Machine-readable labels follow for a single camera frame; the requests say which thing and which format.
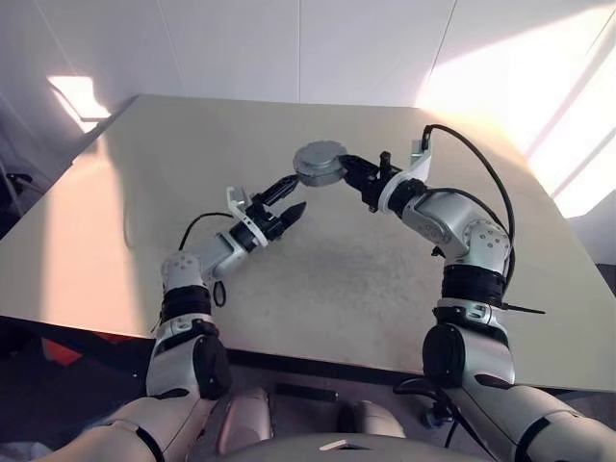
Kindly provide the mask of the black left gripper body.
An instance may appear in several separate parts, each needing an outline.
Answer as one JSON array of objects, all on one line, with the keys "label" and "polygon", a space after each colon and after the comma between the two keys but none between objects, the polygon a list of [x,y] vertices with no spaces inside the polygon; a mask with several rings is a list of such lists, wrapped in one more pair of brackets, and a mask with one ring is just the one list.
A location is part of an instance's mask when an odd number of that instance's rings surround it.
[{"label": "black left gripper body", "polygon": [[282,219],[267,209],[260,194],[251,196],[251,203],[245,209],[245,213],[268,241],[275,241],[282,236],[284,232]]}]

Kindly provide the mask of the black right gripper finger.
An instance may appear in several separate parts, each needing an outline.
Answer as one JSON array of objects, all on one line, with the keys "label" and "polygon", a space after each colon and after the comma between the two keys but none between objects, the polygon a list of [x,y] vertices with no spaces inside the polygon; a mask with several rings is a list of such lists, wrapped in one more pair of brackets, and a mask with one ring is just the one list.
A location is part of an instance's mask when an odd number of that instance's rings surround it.
[{"label": "black right gripper finger", "polygon": [[350,168],[345,171],[344,181],[348,186],[358,192],[361,201],[365,201],[365,192],[368,187],[368,176],[365,172]]},{"label": "black right gripper finger", "polygon": [[374,164],[356,155],[341,155],[339,162],[346,172],[374,172]]}]

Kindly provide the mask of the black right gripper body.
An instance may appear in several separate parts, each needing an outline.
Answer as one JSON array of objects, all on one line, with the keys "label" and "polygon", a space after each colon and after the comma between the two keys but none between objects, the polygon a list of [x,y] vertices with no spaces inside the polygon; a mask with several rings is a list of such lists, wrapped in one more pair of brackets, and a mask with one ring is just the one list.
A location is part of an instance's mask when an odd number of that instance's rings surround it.
[{"label": "black right gripper body", "polygon": [[368,205],[369,210],[375,213],[378,210],[378,201],[387,183],[394,177],[394,166],[391,163],[392,154],[383,151],[379,155],[379,165],[366,159],[359,158],[359,191],[362,201]]}]

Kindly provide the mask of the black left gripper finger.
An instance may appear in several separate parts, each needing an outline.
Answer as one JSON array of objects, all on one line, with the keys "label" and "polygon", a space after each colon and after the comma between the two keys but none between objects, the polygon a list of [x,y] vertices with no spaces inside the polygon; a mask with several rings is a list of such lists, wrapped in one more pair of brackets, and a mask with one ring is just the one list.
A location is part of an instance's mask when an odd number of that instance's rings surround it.
[{"label": "black left gripper finger", "polygon": [[260,203],[276,203],[292,193],[298,183],[299,178],[296,174],[285,176],[264,192],[260,192],[258,194],[258,201]]},{"label": "black left gripper finger", "polygon": [[299,221],[305,212],[307,203],[305,201],[299,202],[289,208],[287,208],[279,216],[280,225],[282,227],[291,227],[297,221]]}]

